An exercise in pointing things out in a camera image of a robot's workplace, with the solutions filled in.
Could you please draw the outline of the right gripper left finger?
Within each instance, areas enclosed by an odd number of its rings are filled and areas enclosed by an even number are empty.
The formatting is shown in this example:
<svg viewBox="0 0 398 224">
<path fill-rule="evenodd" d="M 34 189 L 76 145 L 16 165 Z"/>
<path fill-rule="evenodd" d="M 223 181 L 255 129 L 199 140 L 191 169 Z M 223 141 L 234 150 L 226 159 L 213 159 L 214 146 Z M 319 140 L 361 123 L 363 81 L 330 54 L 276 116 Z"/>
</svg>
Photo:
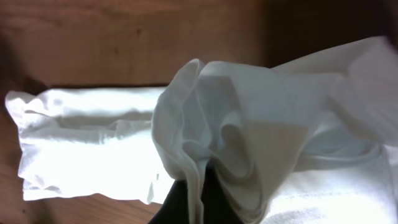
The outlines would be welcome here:
<svg viewBox="0 0 398 224">
<path fill-rule="evenodd" d="M 148 224 L 189 224 L 187 184 L 175 181 L 160 210 Z"/>
</svg>

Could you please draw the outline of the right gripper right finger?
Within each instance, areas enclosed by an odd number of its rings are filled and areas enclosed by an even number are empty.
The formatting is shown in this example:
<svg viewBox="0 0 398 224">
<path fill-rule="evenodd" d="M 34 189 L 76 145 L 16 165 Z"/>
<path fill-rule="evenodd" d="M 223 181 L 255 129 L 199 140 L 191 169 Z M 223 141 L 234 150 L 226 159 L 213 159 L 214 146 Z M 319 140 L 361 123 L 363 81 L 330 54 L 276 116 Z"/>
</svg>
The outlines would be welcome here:
<svg viewBox="0 0 398 224">
<path fill-rule="evenodd" d="M 206 168 L 201 201 L 204 224 L 243 224 L 228 203 L 212 166 Z"/>
</svg>

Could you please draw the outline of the white t-shirt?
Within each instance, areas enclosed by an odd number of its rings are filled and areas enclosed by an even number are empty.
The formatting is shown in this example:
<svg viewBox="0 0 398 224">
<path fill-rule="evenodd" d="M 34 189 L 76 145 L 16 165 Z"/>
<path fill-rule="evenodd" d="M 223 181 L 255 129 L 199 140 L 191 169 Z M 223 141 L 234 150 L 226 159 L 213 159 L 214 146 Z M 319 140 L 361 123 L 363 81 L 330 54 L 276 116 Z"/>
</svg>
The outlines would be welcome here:
<svg viewBox="0 0 398 224">
<path fill-rule="evenodd" d="M 244 223 L 397 222 L 397 52 L 371 37 L 274 68 L 185 64 L 166 87 L 11 91 L 23 198 L 165 203 L 205 171 Z"/>
</svg>

